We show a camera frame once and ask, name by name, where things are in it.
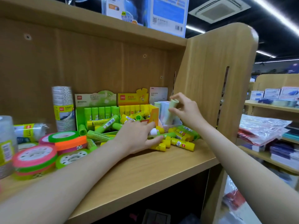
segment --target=left hand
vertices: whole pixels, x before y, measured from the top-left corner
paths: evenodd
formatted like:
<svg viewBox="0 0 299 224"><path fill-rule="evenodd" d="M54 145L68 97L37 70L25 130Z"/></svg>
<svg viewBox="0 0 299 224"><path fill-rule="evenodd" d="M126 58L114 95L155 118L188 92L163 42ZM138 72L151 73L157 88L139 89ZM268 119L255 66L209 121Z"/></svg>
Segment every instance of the left hand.
<svg viewBox="0 0 299 224"><path fill-rule="evenodd" d="M147 124L147 122L128 120L112 141L124 147L127 155L137 153L153 145L158 145L162 141L163 136L147 139L148 133L154 127L155 122Z"/></svg>

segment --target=shelf board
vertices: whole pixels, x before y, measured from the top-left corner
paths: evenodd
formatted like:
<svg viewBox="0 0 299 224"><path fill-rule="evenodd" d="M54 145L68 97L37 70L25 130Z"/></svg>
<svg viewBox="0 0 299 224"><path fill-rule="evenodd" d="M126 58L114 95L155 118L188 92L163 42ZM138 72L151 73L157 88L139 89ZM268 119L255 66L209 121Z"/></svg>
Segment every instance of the shelf board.
<svg viewBox="0 0 299 224"><path fill-rule="evenodd" d="M91 189L66 223L95 222L219 163L203 140L195 144L194 152L171 146L166 152L146 150L122 160ZM0 180L0 202L42 178Z"/></svg>
<svg viewBox="0 0 299 224"><path fill-rule="evenodd" d="M187 44L185 38L56 0L0 0L0 17L165 50Z"/></svg>
<svg viewBox="0 0 299 224"><path fill-rule="evenodd" d="M271 164L273 164L275 166L278 166L278 167L280 167L282 169L285 169L285 170L287 170L287 171L289 171L291 173L299 174L299 170L293 169L293 168L291 168L291 167L289 167L287 165L284 165L284 164L282 164L280 162L272 160L271 159L271 153L268 152L268 151L265 151L265 152L256 152L256 151L253 151L253 150L251 150L249 148L246 148L244 146L238 146L238 147L241 150L243 150L244 152L246 152L247 154L253 155L253 156L257 157L257 158L260 158L260 159L262 159L264 161L267 161L268 163L271 163Z"/></svg>
<svg viewBox="0 0 299 224"><path fill-rule="evenodd" d="M292 142L295 144L299 144L299 141L294 140L294 139L290 139L290 138L286 138L286 137L282 137L282 140L287 141L287 142Z"/></svg>
<svg viewBox="0 0 299 224"><path fill-rule="evenodd" d="M275 110L286 111L286 112L299 113L299 108L295 108L295 107L281 107L281 106L276 106L276 105L267 105L267 104L258 103L257 101L253 101L253 100L247 100L247 101L245 101L245 105L254 106L254 107L263 107L263 108L275 109Z"/></svg>

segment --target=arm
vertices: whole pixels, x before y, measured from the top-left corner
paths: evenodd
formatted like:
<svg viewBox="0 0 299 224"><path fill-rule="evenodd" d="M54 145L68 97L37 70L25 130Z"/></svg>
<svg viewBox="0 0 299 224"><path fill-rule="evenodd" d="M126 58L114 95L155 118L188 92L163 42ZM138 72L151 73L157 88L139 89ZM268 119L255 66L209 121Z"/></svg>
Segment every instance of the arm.
<svg viewBox="0 0 299 224"><path fill-rule="evenodd" d="M295 190L208 124L195 101L182 93L171 98L178 99L183 107L169 111L202 136L262 223L299 222L299 195Z"/></svg>
<svg viewBox="0 0 299 224"><path fill-rule="evenodd" d="M2 203L1 224L64 223L92 186L118 161L161 141L162 136L147 139L154 126L154 122L126 122L113 140Z"/></svg>

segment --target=forearm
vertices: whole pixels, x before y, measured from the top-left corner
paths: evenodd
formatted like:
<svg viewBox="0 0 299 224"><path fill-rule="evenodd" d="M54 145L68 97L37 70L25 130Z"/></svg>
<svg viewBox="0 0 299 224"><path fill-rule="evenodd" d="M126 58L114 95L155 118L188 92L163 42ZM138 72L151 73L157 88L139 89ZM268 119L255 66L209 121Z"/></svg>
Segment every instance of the forearm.
<svg viewBox="0 0 299 224"><path fill-rule="evenodd" d="M208 123L196 131L209 145L263 224L298 223L299 195Z"/></svg>
<svg viewBox="0 0 299 224"><path fill-rule="evenodd" d="M1 223L64 223L93 185L125 156L121 145L106 143L2 203Z"/></svg>

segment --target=ceiling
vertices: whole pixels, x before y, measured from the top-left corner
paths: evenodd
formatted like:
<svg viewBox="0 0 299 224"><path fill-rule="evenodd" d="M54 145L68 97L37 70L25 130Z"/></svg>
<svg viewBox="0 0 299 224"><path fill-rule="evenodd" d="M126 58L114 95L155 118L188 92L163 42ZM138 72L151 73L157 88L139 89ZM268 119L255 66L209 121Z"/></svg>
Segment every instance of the ceiling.
<svg viewBox="0 0 299 224"><path fill-rule="evenodd" d="M207 1L209 0L189 0L188 12ZM188 14L187 25L210 31L230 23L242 22L253 27L259 34L259 50L277 56L271 60L299 58L299 36L252 0L242 1L251 6L251 8L212 24ZM299 26L299 0L267 1ZM87 0L76 3L76 5L91 11L101 12L101 0ZM193 30L186 29L185 37L189 38L198 34ZM268 56L257 53L255 60L267 61L269 59Z"/></svg>

